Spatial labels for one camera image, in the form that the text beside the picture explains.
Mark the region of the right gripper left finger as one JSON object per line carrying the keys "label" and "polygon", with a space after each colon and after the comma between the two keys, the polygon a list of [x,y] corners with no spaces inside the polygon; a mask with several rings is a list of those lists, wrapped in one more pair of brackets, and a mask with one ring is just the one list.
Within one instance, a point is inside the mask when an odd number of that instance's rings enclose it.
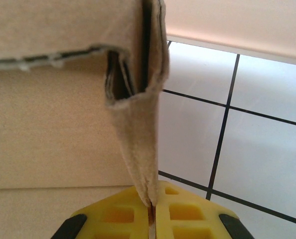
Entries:
{"label": "right gripper left finger", "polygon": [[134,186],[75,211],[54,239],[148,239],[154,221]]}

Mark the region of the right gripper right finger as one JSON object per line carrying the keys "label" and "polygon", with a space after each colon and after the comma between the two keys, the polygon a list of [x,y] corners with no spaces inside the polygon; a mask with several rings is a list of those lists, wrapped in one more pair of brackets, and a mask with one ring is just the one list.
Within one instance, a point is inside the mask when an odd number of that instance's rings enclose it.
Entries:
{"label": "right gripper right finger", "polygon": [[247,239],[248,230],[231,210],[167,181],[158,182],[157,239]]}

